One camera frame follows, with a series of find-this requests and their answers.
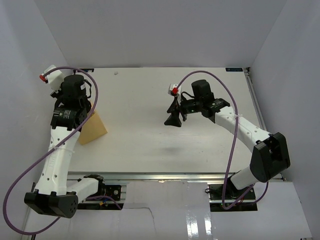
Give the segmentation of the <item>brown paper bag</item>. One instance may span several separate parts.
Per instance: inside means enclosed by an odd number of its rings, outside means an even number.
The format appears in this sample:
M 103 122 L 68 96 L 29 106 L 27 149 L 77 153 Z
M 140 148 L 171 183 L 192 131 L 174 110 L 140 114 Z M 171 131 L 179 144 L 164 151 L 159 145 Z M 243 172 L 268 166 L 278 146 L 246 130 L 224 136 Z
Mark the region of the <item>brown paper bag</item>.
M 81 128 L 78 138 L 80 145 L 86 145 L 108 133 L 99 113 L 94 110 L 92 116 Z

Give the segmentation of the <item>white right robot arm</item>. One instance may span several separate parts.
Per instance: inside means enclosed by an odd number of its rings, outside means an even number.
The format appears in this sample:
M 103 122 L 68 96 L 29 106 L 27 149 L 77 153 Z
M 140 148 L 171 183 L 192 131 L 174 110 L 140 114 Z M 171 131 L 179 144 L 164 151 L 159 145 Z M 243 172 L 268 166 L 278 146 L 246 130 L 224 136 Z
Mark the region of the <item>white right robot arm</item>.
M 210 84 L 202 79 L 191 84 L 193 94 L 185 98 L 186 92 L 177 84 L 171 84 L 168 94 L 174 100 L 167 110 L 166 126 L 181 127 L 189 114 L 201 115 L 225 128 L 240 140 L 251 152 L 249 166 L 227 178 L 225 194 L 236 200 L 245 189 L 258 182 L 266 183 L 291 165 L 286 138 L 263 130 L 242 116 L 224 99 L 216 98 Z

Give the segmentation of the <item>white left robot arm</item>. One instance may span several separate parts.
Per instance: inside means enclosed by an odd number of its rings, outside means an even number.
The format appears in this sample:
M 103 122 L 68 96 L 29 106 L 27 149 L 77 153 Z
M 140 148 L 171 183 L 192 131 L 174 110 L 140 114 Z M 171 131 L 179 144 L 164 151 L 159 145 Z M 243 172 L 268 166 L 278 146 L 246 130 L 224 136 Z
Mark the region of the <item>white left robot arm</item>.
M 50 144 L 53 150 L 45 159 L 41 176 L 34 191 L 27 192 L 24 202 L 41 215 L 72 218 L 78 204 L 92 196 L 99 200 L 105 196 L 106 187 L 98 176 L 84 177 L 74 185 L 67 186 L 68 170 L 74 147 L 81 131 L 77 129 L 91 110 L 86 84 L 82 75 L 66 76 L 57 92 L 50 122 Z

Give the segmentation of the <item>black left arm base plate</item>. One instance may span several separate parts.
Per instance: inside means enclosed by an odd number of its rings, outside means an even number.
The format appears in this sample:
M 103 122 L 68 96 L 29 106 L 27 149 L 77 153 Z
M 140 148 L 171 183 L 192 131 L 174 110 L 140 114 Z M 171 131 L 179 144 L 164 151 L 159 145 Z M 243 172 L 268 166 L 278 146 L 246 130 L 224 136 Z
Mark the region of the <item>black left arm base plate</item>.
M 105 185 L 102 192 L 90 195 L 78 204 L 78 210 L 122 210 L 123 203 L 121 201 L 121 185 Z

